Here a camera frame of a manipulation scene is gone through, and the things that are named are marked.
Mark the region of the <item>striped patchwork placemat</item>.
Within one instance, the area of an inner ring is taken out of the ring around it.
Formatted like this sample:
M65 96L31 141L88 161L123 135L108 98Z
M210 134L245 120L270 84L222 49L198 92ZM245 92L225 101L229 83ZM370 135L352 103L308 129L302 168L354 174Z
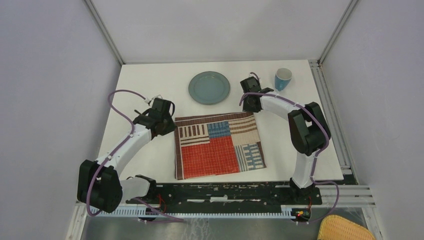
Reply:
M266 168L252 112L177 117L175 179L248 172Z

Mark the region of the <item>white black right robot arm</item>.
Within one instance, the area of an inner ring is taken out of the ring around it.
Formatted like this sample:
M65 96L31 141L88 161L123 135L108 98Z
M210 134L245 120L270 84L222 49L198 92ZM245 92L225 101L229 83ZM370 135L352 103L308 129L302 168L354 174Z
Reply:
M271 112L289 125L291 143L297 151L295 169L289 180L289 199L302 204L315 188L315 170L318 157L329 145L331 132L316 102L305 105L277 95L269 87L262 88L255 76L240 82L243 95L240 105L244 112Z

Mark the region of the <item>blue ceramic mug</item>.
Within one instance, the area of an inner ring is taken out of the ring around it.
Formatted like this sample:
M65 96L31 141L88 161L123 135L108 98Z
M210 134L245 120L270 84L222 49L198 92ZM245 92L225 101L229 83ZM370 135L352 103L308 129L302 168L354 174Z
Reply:
M282 91L287 87L293 77L293 73L288 68L279 68L274 76L274 87L277 91Z

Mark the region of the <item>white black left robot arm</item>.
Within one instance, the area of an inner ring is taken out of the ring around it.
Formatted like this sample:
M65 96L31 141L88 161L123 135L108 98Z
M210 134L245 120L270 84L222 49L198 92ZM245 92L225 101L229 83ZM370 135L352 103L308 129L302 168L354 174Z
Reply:
M135 198L147 204L154 202L158 195L154 179L136 175L121 180L120 175L141 148L177 128L174 112L172 101L155 98L150 108L130 121L130 130L111 151L96 160L83 161L78 173L77 200L105 213L112 213L121 203Z

